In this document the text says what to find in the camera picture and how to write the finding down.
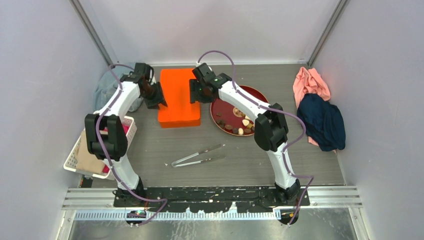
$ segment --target red round tray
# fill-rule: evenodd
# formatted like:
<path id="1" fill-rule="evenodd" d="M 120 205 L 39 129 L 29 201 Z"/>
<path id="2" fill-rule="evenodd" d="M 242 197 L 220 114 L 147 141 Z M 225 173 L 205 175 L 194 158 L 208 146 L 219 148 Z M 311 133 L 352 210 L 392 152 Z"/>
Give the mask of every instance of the red round tray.
<path id="1" fill-rule="evenodd" d="M 246 92 L 256 97 L 257 99 L 264 101 L 266 103 L 268 102 L 267 98 L 260 91 L 254 89 L 253 87 L 244 86 L 244 85 L 240 85 L 240 87 L 244 89 Z M 222 131 L 226 132 L 227 134 L 240 136 L 240 137 L 251 136 L 255 134 L 255 131 L 251 131 L 250 133 L 244 133 L 243 135 L 234 134 L 233 130 L 227 130 L 225 129 L 225 127 L 223 129 L 217 124 L 219 120 L 223 120 L 225 121 L 226 125 L 231 125 L 233 128 L 236 128 L 236 129 L 242 128 L 243 130 L 247 128 L 242 123 L 242 120 L 245 119 L 245 117 L 242 116 L 242 112 L 238 108 L 234 107 L 233 105 L 229 104 L 226 101 L 217 99 L 214 102 L 212 102 L 210 104 L 210 115 L 212 116 L 212 119 L 215 125 Z"/>

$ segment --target laundry basket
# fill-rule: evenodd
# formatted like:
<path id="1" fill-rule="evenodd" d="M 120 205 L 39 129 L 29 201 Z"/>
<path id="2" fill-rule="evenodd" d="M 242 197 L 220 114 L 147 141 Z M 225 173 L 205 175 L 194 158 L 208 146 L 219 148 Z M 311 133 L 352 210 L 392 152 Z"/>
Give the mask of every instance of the laundry basket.
<path id="1" fill-rule="evenodd" d="M 126 139 L 128 139 L 128 148 L 129 148 L 131 142 L 133 141 L 134 134 L 137 131 L 137 126 L 134 122 L 134 118 L 130 116 L 125 116 L 122 124 L 129 126 L 128 132 L 126 133 Z M 71 172 L 84 174 L 87 176 L 92 176 L 93 178 L 115 180 L 115 177 L 111 173 L 112 172 L 111 170 L 109 170 L 108 173 L 102 172 L 101 174 L 77 170 L 78 161 L 77 161 L 77 158 L 75 157 L 76 155 L 75 151 L 80 146 L 80 142 L 81 142 L 81 136 L 78 138 L 72 150 L 70 151 L 69 156 L 67 157 L 65 163 L 63 164 L 63 168 Z"/>

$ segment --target orange block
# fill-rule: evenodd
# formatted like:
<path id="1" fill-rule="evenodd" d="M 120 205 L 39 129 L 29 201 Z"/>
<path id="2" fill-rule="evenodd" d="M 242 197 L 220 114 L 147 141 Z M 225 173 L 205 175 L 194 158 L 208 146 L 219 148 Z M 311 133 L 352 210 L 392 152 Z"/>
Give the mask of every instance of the orange block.
<path id="1" fill-rule="evenodd" d="M 190 79 L 193 68 L 163 69 L 160 84 L 168 107 L 160 104 L 157 120 L 162 128 L 194 127 L 200 125 L 200 103 L 190 103 Z"/>

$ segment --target tongs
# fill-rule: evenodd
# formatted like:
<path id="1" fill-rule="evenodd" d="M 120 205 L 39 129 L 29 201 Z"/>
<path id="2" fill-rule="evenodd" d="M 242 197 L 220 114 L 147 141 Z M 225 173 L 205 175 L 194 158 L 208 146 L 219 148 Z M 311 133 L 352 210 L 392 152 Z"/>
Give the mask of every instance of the tongs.
<path id="1" fill-rule="evenodd" d="M 216 157 L 206 158 L 206 159 L 199 160 L 199 161 L 193 161 L 193 162 L 179 164 L 181 162 L 184 162 L 185 160 L 194 158 L 194 157 L 196 157 L 196 156 L 198 156 L 200 154 L 204 154 L 204 153 L 210 152 L 210 151 L 215 150 L 215 149 L 219 149 L 220 147 L 223 147 L 223 146 L 225 146 L 225 144 L 217 144 L 217 145 L 208 147 L 208 148 L 206 148 L 204 150 L 201 150 L 199 152 L 193 153 L 190 156 L 186 156 L 184 158 L 181 158 L 180 160 L 176 160 L 176 161 L 172 162 L 171 165 L 172 165 L 173 168 L 179 168 L 179 167 L 184 167 L 184 166 L 189 166 L 189 165 L 195 165 L 195 164 L 201 164 L 201 163 L 205 163 L 205 162 L 210 162 L 210 161 L 214 161 L 214 160 L 218 160 L 218 159 L 224 159 L 225 156 L 216 156 Z"/>

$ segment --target light blue cloth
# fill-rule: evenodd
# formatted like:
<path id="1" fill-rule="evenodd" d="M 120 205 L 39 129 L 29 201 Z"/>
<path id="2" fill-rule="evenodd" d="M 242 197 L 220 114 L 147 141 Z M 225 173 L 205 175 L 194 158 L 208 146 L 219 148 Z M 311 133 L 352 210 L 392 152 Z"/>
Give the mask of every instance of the light blue cloth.
<path id="1" fill-rule="evenodd" d="M 126 65 L 134 68 L 136 64 L 127 63 Z M 124 66 L 116 66 L 114 69 L 112 69 L 112 71 L 118 76 L 119 79 L 121 79 L 124 74 L 130 73 L 131 69 Z M 102 109 L 114 95 L 117 89 L 118 82 L 112 75 L 111 71 L 108 70 L 103 74 L 103 76 L 100 78 L 100 81 L 97 83 L 97 88 L 94 91 L 93 110 L 98 111 Z M 134 112 L 140 107 L 142 102 L 142 97 L 137 98 L 129 107 L 128 111 Z"/>

